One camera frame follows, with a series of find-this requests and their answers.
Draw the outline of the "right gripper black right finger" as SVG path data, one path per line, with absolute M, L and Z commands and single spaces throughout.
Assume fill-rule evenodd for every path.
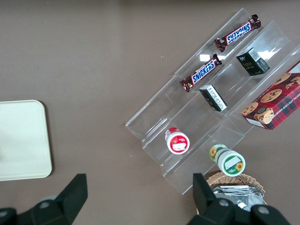
M 250 213 L 224 198 L 216 198 L 201 173 L 193 174 L 193 197 L 199 215 L 190 225 L 250 225 Z

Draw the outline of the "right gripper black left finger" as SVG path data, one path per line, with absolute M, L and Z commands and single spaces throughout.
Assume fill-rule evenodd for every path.
M 86 174 L 77 174 L 53 200 L 39 202 L 17 216 L 18 225 L 71 225 L 88 197 Z

